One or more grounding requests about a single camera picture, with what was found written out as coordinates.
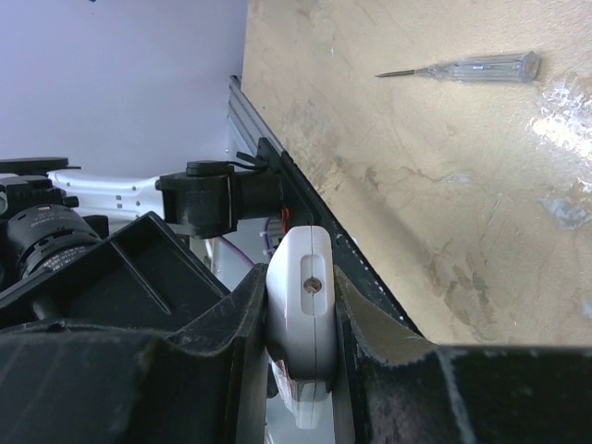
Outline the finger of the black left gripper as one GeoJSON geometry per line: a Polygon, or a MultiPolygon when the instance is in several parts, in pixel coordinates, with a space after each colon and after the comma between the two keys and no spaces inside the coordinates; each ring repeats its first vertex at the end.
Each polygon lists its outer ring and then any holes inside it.
{"type": "Polygon", "coordinates": [[[3,291],[1,328],[175,331],[228,294],[167,224],[149,213],[56,271],[38,271],[3,291]]]}

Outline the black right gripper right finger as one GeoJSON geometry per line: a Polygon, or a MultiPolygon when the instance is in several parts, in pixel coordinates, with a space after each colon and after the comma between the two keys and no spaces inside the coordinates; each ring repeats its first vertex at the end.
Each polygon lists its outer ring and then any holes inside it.
{"type": "Polygon", "coordinates": [[[335,274],[338,443],[587,443],[585,347],[436,344],[335,274]]]}

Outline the clear handle screwdriver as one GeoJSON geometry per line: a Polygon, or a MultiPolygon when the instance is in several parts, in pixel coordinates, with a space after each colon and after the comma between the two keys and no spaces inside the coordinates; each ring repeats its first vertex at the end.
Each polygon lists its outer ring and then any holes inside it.
{"type": "Polygon", "coordinates": [[[376,78],[418,76],[461,83],[530,83],[537,78],[541,57],[523,54],[481,55],[436,63],[423,68],[376,74],[376,78]]]}

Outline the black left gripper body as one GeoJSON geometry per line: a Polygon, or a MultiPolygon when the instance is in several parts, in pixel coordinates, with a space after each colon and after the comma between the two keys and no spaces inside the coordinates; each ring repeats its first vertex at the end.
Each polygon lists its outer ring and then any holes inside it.
{"type": "Polygon", "coordinates": [[[109,235],[108,217],[82,216],[79,200],[48,178],[1,179],[1,317],[57,319],[56,297],[24,295],[109,235]]]}

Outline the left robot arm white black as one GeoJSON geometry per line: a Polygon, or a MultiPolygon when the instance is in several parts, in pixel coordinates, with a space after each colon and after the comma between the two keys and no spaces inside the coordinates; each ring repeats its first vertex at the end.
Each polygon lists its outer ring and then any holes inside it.
{"type": "Polygon", "coordinates": [[[246,155],[139,180],[92,178],[65,157],[4,160],[1,326],[176,330],[226,294],[189,241],[289,215],[279,176],[246,155]]]}

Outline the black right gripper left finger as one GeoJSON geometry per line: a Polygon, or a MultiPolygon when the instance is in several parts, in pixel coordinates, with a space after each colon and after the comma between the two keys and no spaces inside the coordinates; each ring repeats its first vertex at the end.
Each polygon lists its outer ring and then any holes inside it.
{"type": "Polygon", "coordinates": [[[170,333],[43,320],[1,335],[5,443],[261,443],[265,265],[170,333]]]}

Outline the white remote control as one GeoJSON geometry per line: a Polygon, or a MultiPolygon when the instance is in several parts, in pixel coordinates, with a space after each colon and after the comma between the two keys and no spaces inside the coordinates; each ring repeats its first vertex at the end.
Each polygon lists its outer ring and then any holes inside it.
{"type": "Polygon", "coordinates": [[[300,429],[323,416],[338,365],[331,239],[319,226],[288,231],[269,262],[265,342],[278,393],[300,429]]]}

